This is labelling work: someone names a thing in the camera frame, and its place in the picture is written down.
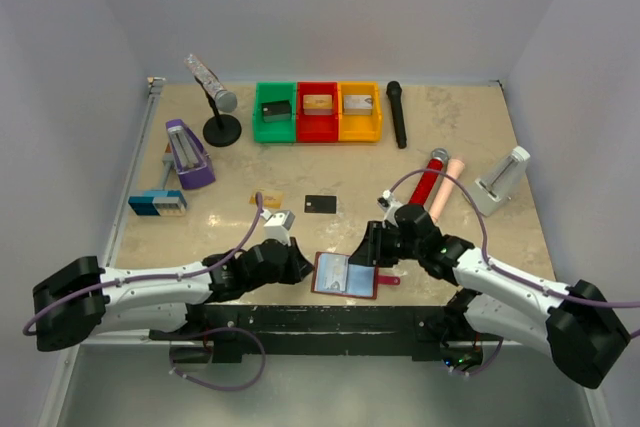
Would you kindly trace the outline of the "red leather card holder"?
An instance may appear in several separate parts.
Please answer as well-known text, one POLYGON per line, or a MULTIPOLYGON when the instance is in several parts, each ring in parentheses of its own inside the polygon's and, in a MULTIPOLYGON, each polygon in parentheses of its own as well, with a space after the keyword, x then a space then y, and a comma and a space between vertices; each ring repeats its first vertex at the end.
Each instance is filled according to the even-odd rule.
POLYGON ((374 267, 351 264, 348 255, 316 253, 311 283, 315 294, 375 300, 380 285, 398 287, 400 284, 397 276, 380 274, 374 267))

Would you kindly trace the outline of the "black card from holder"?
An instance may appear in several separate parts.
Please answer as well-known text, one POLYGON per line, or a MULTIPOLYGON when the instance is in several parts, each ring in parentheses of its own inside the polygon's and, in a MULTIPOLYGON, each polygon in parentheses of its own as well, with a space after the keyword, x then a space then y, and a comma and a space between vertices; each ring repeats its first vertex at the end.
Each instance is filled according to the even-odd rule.
POLYGON ((333 195, 306 195, 304 212, 313 214, 336 214, 337 197, 333 195))

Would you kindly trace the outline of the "silver card from holder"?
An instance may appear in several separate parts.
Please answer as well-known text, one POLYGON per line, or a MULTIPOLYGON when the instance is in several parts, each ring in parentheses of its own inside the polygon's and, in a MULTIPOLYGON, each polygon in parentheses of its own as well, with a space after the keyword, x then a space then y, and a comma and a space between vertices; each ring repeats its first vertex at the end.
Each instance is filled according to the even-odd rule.
POLYGON ((348 270, 346 255, 321 253, 316 266, 315 290, 344 293, 347 288, 348 270))

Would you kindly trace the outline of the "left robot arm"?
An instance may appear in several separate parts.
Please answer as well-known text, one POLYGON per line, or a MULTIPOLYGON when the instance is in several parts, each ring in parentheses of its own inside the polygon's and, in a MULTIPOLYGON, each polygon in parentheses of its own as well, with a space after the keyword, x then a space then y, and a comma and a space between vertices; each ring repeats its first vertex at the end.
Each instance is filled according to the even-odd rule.
POLYGON ((81 257, 32 290, 34 318, 25 331, 40 352, 55 352, 96 334, 128 330, 179 332, 195 339, 207 327, 196 305, 236 300, 267 284, 295 285, 313 270, 295 240, 267 239, 173 268, 134 272, 81 257))

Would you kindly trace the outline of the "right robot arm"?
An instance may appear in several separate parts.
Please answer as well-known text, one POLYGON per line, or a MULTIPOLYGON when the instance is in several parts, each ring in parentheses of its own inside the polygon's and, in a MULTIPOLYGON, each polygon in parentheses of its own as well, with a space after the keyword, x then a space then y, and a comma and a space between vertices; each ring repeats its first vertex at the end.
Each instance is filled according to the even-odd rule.
POLYGON ((415 204, 398 208, 391 220, 369 222, 349 258, 380 268, 401 260, 459 287, 462 305, 445 316, 452 336, 467 339, 477 332, 518 342, 550 357, 583 387, 599 387, 631 341, 615 305, 592 283, 550 281, 493 259, 483 248, 442 233, 415 204))

